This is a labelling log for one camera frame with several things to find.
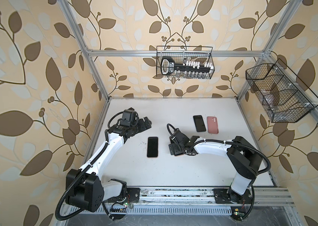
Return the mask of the phone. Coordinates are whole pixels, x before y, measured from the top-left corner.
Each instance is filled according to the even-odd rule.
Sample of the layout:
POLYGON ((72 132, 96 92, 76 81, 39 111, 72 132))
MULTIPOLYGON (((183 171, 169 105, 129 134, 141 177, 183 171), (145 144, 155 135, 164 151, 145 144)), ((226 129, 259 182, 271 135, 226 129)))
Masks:
POLYGON ((193 120, 194 120, 194 124, 195 124, 195 128, 197 132, 207 131, 202 115, 194 115, 193 120))
POLYGON ((147 158, 157 158, 158 157, 158 137, 148 137, 147 143, 147 158))

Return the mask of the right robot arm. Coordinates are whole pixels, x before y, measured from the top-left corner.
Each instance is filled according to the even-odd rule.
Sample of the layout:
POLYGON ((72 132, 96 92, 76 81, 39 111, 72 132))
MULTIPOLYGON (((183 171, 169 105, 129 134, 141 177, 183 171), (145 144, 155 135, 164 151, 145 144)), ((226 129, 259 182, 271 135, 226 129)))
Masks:
POLYGON ((204 139, 199 136, 188 138, 170 123, 167 124, 167 130, 170 134, 168 147, 171 155, 212 154, 229 158, 236 170, 227 192, 231 200, 240 199, 260 174, 271 169, 268 157, 241 136, 233 140, 204 139))

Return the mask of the socket set on black rail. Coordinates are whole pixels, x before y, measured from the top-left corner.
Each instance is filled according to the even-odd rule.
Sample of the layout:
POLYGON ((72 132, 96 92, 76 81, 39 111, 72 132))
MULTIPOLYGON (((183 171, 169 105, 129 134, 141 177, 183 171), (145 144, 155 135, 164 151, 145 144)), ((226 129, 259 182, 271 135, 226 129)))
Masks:
POLYGON ((175 77, 207 77, 211 76, 215 67, 211 62, 188 61, 183 60, 177 63, 172 57, 163 57, 159 65, 160 73, 165 76, 175 77))

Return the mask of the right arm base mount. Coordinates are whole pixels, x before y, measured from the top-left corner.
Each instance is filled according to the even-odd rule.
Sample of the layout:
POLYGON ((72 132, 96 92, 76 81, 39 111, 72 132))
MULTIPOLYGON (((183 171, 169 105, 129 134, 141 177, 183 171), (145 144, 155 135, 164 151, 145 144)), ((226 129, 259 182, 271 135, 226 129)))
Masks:
POLYGON ((239 204, 240 207, 231 207, 231 218, 243 222, 248 218, 255 204, 255 190, 251 186, 243 195, 238 195, 230 188, 215 188, 213 194, 216 204, 239 204))

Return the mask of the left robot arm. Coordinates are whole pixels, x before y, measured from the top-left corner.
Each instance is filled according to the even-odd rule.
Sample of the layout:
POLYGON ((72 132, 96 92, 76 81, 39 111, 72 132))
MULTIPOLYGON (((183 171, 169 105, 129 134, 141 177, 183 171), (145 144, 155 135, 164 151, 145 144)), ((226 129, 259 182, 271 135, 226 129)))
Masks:
POLYGON ((66 190, 60 198, 55 218, 68 220, 83 211, 95 212, 104 202, 115 199, 119 202, 129 200, 127 184, 119 179, 102 182, 103 173, 116 152, 126 141, 151 128, 148 117, 140 118, 129 108, 119 113, 121 118, 114 125, 108 125, 104 131, 105 140, 96 152, 78 170, 71 169, 66 176, 66 190))

